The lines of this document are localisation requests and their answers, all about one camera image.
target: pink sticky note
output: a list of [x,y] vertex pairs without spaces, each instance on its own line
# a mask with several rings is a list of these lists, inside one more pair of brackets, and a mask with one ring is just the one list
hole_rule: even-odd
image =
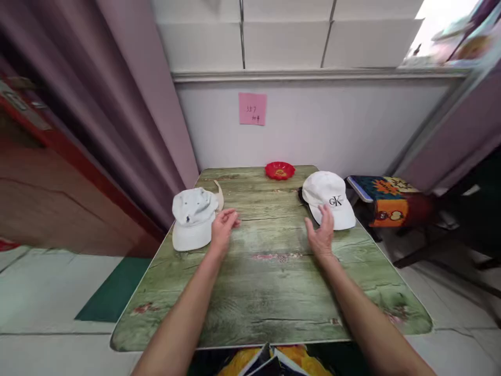
[[266,94],[238,93],[240,124],[266,124]]

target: ck logo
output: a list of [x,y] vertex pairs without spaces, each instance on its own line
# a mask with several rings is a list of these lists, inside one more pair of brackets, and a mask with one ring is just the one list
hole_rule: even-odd
[[341,197],[341,195],[339,195],[339,196],[337,196],[337,197],[336,197],[336,196],[334,196],[333,198],[331,198],[331,199],[329,200],[329,204],[334,205],[334,206],[338,206],[338,205],[339,205],[339,206],[341,206],[341,205],[342,205],[342,203],[341,203],[341,201],[339,201],[339,198],[340,198],[340,197]]

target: purple curtain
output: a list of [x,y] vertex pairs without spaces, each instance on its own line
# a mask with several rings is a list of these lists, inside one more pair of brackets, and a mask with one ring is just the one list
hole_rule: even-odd
[[451,188],[501,143],[500,98],[498,62],[398,175],[422,191]]
[[5,1],[0,27],[168,229],[198,169],[149,1]]

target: wall molding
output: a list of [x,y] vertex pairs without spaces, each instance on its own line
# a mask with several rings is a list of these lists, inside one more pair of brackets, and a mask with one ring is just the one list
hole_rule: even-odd
[[373,80],[373,79],[465,79],[471,69],[311,69],[311,70],[237,70],[234,72],[173,72],[174,83],[304,80]]

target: hand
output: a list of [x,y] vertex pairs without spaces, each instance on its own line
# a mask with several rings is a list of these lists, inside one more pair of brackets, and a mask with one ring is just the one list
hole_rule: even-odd
[[313,229],[312,221],[305,218],[306,231],[308,232],[308,242],[315,257],[319,261],[324,259],[336,259],[332,253],[332,238],[334,237],[334,218],[327,204],[318,207],[322,213],[322,224],[318,230]]
[[228,251],[231,230],[239,227],[238,212],[231,208],[220,212],[212,222],[212,239],[209,250],[224,256]]

